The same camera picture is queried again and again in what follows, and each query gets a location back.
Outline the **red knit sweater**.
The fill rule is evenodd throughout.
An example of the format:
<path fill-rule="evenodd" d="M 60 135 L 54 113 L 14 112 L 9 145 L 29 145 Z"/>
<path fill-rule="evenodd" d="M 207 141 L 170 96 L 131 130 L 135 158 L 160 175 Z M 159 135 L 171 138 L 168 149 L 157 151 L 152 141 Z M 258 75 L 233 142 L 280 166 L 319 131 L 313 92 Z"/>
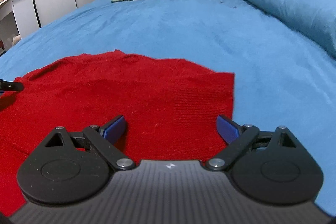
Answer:
<path fill-rule="evenodd" d="M 134 161 L 208 160 L 226 146 L 216 119 L 232 116 L 234 80 L 184 59 L 121 51 L 66 57 L 18 78 L 24 89 L 1 96 L 1 212 L 25 203 L 18 168 L 57 126 L 81 131 L 122 115 L 127 133 L 116 147 Z"/>

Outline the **blue bed sheet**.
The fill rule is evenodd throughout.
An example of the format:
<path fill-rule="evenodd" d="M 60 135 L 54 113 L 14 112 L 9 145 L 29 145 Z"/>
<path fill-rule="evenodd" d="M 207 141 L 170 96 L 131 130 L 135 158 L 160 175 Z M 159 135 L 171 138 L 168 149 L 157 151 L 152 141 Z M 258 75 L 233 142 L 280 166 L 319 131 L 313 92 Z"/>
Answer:
<path fill-rule="evenodd" d="M 335 214 L 335 60 L 318 44 L 244 0 L 95 0 L 8 50 L 1 78 L 113 50 L 234 73 L 234 121 L 289 127 L 324 172 L 317 203 Z"/>

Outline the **white desk shelf unit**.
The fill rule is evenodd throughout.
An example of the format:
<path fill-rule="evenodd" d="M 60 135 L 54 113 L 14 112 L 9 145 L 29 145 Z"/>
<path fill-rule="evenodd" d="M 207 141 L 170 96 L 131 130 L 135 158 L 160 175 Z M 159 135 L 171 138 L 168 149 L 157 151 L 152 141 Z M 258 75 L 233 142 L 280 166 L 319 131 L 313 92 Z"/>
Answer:
<path fill-rule="evenodd" d="M 1 41 L 5 52 L 12 47 L 14 36 L 24 39 L 39 28 L 33 0 L 1 2 Z"/>

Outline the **blue rolled duvet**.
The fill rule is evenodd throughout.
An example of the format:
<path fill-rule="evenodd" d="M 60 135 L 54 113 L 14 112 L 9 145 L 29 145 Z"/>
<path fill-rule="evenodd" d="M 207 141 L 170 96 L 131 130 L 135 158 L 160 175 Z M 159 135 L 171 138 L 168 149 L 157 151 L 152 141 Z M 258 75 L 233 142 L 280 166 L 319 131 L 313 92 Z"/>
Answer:
<path fill-rule="evenodd" d="M 335 0 L 246 0 L 335 57 Z"/>

